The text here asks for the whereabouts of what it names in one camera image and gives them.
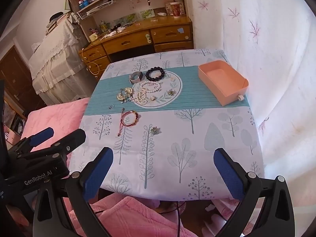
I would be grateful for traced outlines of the pink paper tray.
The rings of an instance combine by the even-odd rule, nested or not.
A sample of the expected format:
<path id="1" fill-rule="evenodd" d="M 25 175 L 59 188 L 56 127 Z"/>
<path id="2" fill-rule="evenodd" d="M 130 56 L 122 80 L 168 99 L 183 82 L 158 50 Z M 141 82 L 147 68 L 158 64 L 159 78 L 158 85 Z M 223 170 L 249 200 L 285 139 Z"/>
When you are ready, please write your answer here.
<path id="1" fill-rule="evenodd" d="M 222 60 L 199 65 L 198 77 L 222 106 L 245 100 L 248 80 Z"/>

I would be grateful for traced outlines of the gold pearl earrings cluster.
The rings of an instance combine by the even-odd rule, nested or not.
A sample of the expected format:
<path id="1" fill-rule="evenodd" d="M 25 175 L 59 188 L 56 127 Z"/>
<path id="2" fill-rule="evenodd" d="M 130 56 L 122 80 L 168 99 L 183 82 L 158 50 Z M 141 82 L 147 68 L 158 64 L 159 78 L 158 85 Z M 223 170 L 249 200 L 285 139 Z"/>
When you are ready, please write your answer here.
<path id="1" fill-rule="evenodd" d="M 121 103 L 129 102 L 133 100 L 133 88 L 126 87 L 121 88 L 119 93 L 117 94 L 117 100 Z"/>

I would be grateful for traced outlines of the white floral curtain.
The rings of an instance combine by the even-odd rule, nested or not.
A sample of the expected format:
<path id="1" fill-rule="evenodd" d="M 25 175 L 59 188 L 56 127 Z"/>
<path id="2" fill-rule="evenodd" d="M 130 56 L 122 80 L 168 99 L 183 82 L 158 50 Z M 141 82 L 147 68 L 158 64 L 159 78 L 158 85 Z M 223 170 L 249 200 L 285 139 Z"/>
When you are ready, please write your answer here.
<path id="1" fill-rule="evenodd" d="M 196 48 L 222 49 L 250 83 L 267 177 L 283 175 L 296 236 L 315 219 L 315 15 L 304 0 L 185 0 Z"/>

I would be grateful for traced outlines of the wooden bookshelf hutch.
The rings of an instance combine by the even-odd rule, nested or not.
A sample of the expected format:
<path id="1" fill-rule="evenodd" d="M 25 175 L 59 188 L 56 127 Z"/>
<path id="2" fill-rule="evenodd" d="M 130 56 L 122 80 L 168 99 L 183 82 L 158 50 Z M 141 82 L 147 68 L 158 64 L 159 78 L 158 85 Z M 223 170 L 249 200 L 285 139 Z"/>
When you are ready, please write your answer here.
<path id="1" fill-rule="evenodd" d="M 175 0 L 69 0 L 88 42 L 117 24 L 125 26 L 154 17 L 170 16 Z"/>

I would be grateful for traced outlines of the wooden desk with drawers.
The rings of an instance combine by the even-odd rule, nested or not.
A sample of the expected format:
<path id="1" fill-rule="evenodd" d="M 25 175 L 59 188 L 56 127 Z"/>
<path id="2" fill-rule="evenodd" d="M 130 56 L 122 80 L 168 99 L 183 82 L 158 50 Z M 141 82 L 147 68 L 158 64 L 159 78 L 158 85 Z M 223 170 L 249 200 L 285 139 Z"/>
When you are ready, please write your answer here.
<path id="1" fill-rule="evenodd" d="M 86 69 L 99 80 L 110 63 L 167 51 L 193 49 L 193 27 L 189 17 L 154 17 L 133 23 L 122 32 L 103 36 L 78 54 Z"/>

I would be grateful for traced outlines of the small green flower brooch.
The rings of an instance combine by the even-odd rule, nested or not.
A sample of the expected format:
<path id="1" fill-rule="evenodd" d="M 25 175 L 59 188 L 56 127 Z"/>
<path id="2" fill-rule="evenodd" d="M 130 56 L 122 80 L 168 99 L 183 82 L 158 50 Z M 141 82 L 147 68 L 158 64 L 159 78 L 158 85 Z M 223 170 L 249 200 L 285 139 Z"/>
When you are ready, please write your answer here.
<path id="1" fill-rule="evenodd" d="M 150 132 L 151 132 L 152 135 L 158 135 L 158 134 L 161 133 L 160 128 L 158 128 L 158 127 L 151 128 Z"/>

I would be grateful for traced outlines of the gold flower brooch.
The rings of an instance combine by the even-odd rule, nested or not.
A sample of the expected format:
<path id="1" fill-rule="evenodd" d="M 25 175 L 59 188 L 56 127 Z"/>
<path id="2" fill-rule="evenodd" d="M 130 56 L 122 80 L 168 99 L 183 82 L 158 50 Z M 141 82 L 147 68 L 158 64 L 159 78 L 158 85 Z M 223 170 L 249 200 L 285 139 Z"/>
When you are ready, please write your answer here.
<path id="1" fill-rule="evenodd" d="M 176 91 L 170 89 L 170 90 L 167 91 L 167 93 L 168 93 L 169 96 L 174 96 L 176 94 Z"/>

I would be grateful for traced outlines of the pink quilted blanket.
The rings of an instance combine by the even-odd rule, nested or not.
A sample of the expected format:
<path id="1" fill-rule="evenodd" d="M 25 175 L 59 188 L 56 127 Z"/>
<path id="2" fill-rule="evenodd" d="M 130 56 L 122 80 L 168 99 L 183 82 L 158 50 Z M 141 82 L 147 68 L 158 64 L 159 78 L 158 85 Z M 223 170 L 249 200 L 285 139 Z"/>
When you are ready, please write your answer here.
<path id="1" fill-rule="evenodd" d="M 181 222 L 174 223 L 131 196 L 111 194 L 90 205 L 113 163 L 113 152 L 103 148 L 79 172 L 41 166 L 25 173 L 24 187 L 39 189 L 34 236 L 194 236 Z"/>

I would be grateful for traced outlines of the pink strap smartwatch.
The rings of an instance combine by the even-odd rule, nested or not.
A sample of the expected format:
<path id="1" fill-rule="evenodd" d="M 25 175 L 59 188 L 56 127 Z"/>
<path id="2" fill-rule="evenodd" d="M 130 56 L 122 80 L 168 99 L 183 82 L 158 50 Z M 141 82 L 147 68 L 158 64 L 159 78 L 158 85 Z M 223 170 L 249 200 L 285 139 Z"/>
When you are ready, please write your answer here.
<path id="1" fill-rule="evenodd" d="M 141 71 L 133 72 L 129 76 L 129 81 L 132 85 L 141 82 L 142 79 L 143 79 L 143 73 Z"/>

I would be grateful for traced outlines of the tree-print tablecloth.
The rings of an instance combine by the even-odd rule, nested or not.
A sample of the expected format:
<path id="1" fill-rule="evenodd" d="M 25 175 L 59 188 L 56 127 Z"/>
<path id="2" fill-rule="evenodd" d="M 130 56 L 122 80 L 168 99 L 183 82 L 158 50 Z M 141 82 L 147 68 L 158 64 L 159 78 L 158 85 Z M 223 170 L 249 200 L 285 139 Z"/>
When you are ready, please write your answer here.
<path id="1" fill-rule="evenodd" d="M 214 151 L 223 148 L 244 170 L 263 177 L 248 102 L 222 106 L 198 77 L 199 65 L 216 60 L 227 62 L 222 50 L 170 51 L 111 63 L 80 123 L 86 140 L 73 151 L 70 171 L 83 170 L 108 147 L 114 161 L 104 189 L 163 201 L 227 198 L 213 162 Z M 129 76 L 136 71 L 143 79 L 132 85 Z M 126 87 L 133 88 L 133 100 L 121 103 L 117 94 Z M 153 127 L 161 133 L 152 135 Z"/>

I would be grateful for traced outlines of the red patterned cup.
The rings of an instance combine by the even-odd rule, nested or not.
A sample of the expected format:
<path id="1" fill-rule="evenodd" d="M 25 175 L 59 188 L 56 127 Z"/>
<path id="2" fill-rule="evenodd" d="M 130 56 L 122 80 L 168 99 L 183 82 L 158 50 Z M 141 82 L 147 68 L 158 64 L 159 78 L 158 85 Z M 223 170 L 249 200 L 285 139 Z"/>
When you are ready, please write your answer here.
<path id="1" fill-rule="evenodd" d="M 181 6 L 180 6 L 180 2 L 171 2 L 170 6 L 172 9 L 172 15 L 175 18 L 179 18 L 181 16 Z"/>

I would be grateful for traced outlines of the lace-covered furniture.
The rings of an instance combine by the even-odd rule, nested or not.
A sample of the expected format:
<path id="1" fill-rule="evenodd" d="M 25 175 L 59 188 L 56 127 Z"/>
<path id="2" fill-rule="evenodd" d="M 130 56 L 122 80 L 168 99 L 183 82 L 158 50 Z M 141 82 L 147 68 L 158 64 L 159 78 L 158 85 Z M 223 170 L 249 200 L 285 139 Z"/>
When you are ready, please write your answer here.
<path id="1" fill-rule="evenodd" d="M 46 105 L 91 97 L 97 82 L 79 56 L 87 44 L 81 27 L 66 18 L 33 53 L 28 61 L 32 84 Z"/>

